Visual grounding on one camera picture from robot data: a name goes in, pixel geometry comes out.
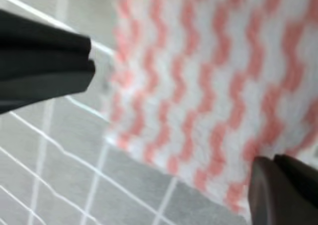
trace black object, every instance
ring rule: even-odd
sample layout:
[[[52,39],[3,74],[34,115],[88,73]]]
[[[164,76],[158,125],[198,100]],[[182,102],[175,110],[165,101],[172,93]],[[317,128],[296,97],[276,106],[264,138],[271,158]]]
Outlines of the black object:
[[[318,225],[318,171],[278,155],[257,157],[248,192],[253,225]]]
[[[90,39],[0,10],[0,114],[86,91]]]

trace white grout line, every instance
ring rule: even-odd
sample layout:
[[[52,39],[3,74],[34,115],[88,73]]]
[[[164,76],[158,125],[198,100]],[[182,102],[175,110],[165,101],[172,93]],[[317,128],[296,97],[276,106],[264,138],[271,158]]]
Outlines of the white grout line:
[[[57,0],[55,17],[64,22],[68,16],[69,0]]]
[[[75,204],[74,202],[70,201],[69,199],[67,199],[66,197],[64,197],[63,195],[59,194],[58,192],[56,192],[52,186],[50,184],[48,184],[45,180],[43,180],[38,174],[36,174],[35,172],[33,172],[31,169],[29,169],[25,164],[23,164],[21,161],[19,161],[17,158],[15,158],[13,155],[11,155],[9,152],[7,152],[5,149],[3,149],[2,147],[0,147],[0,151],[5,154],[7,157],[9,157],[10,159],[12,159],[15,163],[17,163],[19,166],[21,166],[23,169],[25,169],[28,173],[30,173],[32,176],[34,176],[36,179],[38,179],[44,186],[46,186],[51,193],[61,199],[62,201],[64,201],[65,203],[69,204],[71,207],[75,208],[76,210],[78,210],[81,213],[85,213],[85,211],[80,208],[80,206],[78,206],[77,204]],[[90,218],[91,220],[93,220],[96,224],[100,224],[98,222],[98,220],[96,218],[94,218],[93,216],[87,214],[87,217]]]
[[[36,15],[37,17],[47,21],[48,23],[51,23],[59,28],[62,28],[64,30],[67,30],[67,31],[70,31],[70,32],[76,32],[73,28],[71,28],[70,26],[64,24],[63,22],[29,6],[28,4],[25,4],[24,2],[20,1],[20,0],[7,0],[9,1],[10,3],[24,9],[25,11],[33,14],[33,15]],[[92,40],[92,46],[95,47],[96,49],[108,54],[109,56],[114,56],[115,54],[115,51],[99,42],[96,42],[94,40]]]
[[[55,103],[54,99],[49,100],[45,103],[45,108],[44,108],[44,112],[43,112],[43,126],[42,126],[42,130],[45,133],[50,132],[53,111],[54,111],[54,103]],[[42,171],[43,171],[44,161],[46,158],[47,144],[48,144],[48,141],[44,137],[40,137],[38,158],[37,158],[37,163],[36,163],[36,174],[38,176],[41,176]],[[33,183],[33,188],[32,188],[32,197],[31,197],[31,205],[30,205],[32,211],[36,211],[36,209],[37,209],[39,186],[40,186],[39,179],[35,178],[34,183]],[[27,224],[33,225],[33,222],[34,222],[34,216],[32,213],[30,213]]]
[[[41,219],[34,211],[32,211],[29,207],[27,207],[24,203],[22,203],[17,197],[11,194],[7,189],[0,185],[0,189],[2,189],[6,194],[8,194],[12,199],[14,199],[18,204],[24,207],[27,211],[31,212],[43,225],[47,225],[43,219]]]
[[[109,150],[109,146],[107,144],[104,144],[104,146],[102,147],[98,162],[97,162],[97,169],[100,171],[104,167],[105,159],[106,159],[107,154],[108,154],[108,150]],[[92,181],[91,186],[90,186],[89,194],[87,196],[86,205],[85,205],[85,209],[84,209],[85,213],[81,217],[80,225],[86,225],[87,214],[90,214],[90,210],[91,210],[91,207],[92,207],[92,204],[93,204],[93,201],[95,198],[95,194],[97,191],[99,179],[100,179],[99,174],[95,173],[93,181]]]
[[[100,177],[102,177],[103,179],[105,179],[107,182],[109,182],[110,184],[112,184],[114,187],[116,187],[117,189],[119,189],[122,193],[124,193],[125,195],[127,195],[129,198],[131,198],[132,200],[134,200],[135,202],[137,202],[139,205],[141,205],[142,207],[146,208],[147,210],[149,210],[151,213],[153,214],[157,214],[157,211],[155,209],[153,209],[151,206],[149,206],[146,202],[144,202],[143,200],[141,200],[140,198],[138,198],[136,195],[132,194],[130,191],[128,191],[126,188],[124,188],[122,185],[120,185],[119,183],[117,183],[115,180],[113,180],[112,178],[110,178],[109,176],[105,175],[104,173],[102,173],[100,170],[98,170],[97,168],[95,168],[92,164],[86,162],[85,160],[83,160],[82,158],[66,151],[63,146],[61,144],[59,144],[56,140],[54,140],[53,138],[51,138],[50,136],[48,136],[47,134],[45,134],[44,132],[42,132],[40,129],[38,129],[37,127],[33,126],[31,123],[27,122],[25,119],[23,119],[22,117],[20,117],[19,115],[17,115],[14,112],[9,112],[14,118],[16,118],[17,120],[19,120],[20,122],[22,122],[23,124],[25,124],[26,126],[28,126],[30,129],[32,129],[33,131],[35,131],[36,133],[40,134],[41,136],[43,136],[45,139],[47,139],[50,143],[52,143],[54,146],[57,147],[57,149],[63,153],[65,156],[72,158],[73,160],[77,161],[78,163],[82,164],[83,166],[87,167],[88,169],[92,170],[93,172],[97,173]],[[168,220],[167,218],[162,218],[163,221],[167,222],[170,225],[173,225],[173,223]]]
[[[83,110],[89,112],[90,114],[93,114],[93,115],[95,115],[95,116],[101,118],[102,120],[106,121],[107,123],[109,123],[109,121],[108,121],[101,113],[99,113],[97,110],[92,109],[91,107],[89,107],[89,106],[87,106],[87,105],[85,105],[85,104],[83,104],[83,103],[77,101],[76,99],[74,99],[74,98],[71,97],[71,96],[65,96],[65,98],[66,98],[69,102],[71,102],[72,104],[74,104],[75,106],[77,106],[77,107],[79,107],[79,108],[81,108],[81,109],[83,109]]]
[[[152,225],[158,225],[160,223],[160,221],[162,220],[165,209],[167,208],[167,206],[171,200],[172,194],[176,188],[177,183],[178,183],[178,179],[176,177],[173,177],[169,183],[167,191],[163,197],[163,200],[160,204],[158,213],[157,213]]]
[[[0,223],[2,223],[2,225],[8,225],[2,218],[0,218]]]

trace dish cloth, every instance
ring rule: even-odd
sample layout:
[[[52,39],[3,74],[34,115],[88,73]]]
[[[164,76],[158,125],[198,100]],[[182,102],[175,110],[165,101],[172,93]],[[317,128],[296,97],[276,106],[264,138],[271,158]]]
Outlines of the dish cloth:
[[[318,0],[119,0],[106,141],[250,219],[255,156],[318,132]]]

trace pink and white striped cloth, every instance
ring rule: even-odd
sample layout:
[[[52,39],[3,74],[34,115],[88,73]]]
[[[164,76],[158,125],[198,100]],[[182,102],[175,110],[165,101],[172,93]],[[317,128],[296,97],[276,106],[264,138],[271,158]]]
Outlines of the pink and white striped cloth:
[[[108,143],[249,218],[252,160],[318,133],[318,0],[119,0]]]

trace floor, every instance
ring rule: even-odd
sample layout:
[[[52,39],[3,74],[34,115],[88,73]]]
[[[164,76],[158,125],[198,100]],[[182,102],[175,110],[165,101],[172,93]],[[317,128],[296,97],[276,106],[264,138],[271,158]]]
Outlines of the floor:
[[[114,48],[113,1],[0,0],[0,7],[52,23],[21,8],[31,6]],[[0,224],[246,224],[176,179],[105,146],[107,122],[97,110],[111,59],[94,46],[97,74],[87,93],[1,116]]]

